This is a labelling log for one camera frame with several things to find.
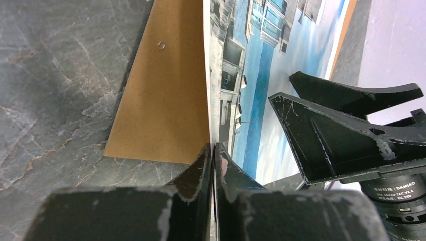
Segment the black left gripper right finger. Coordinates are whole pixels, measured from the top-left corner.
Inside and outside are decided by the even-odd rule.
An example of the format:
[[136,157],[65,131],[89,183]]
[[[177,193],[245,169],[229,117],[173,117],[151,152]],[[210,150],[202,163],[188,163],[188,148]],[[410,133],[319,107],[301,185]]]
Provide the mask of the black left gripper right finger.
[[389,240],[373,203],[350,190],[275,191],[214,147],[219,240]]

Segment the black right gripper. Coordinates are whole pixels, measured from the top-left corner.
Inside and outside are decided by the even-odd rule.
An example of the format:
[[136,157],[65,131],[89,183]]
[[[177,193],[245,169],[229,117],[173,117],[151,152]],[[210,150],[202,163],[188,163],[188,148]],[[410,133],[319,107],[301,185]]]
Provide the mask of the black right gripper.
[[425,240],[425,112],[376,125],[279,92],[269,98],[309,184],[359,182],[392,240]]

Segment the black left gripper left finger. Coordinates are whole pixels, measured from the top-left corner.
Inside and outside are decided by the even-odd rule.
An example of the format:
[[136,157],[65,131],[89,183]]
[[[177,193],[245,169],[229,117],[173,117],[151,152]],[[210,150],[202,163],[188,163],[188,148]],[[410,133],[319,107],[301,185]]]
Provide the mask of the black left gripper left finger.
[[163,186],[63,188],[25,240],[209,240],[211,146]]

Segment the building and sky photo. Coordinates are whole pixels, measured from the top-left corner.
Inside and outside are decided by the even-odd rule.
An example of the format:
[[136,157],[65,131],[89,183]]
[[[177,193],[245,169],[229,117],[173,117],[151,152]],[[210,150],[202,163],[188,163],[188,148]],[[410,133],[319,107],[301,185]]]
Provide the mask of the building and sky photo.
[[329,79],[355,1],[204,1],[210,140],[272,190],[307,188],[268,98]]

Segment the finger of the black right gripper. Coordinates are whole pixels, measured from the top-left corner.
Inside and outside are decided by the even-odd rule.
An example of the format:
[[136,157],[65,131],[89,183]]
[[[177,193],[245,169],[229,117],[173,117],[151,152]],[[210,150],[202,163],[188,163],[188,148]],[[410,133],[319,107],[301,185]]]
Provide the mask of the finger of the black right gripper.
[[359,88],[301,71],[292,74],[289,81],[300,98],[364,120],[372,113],[424,97],[415,83],[387,88]]

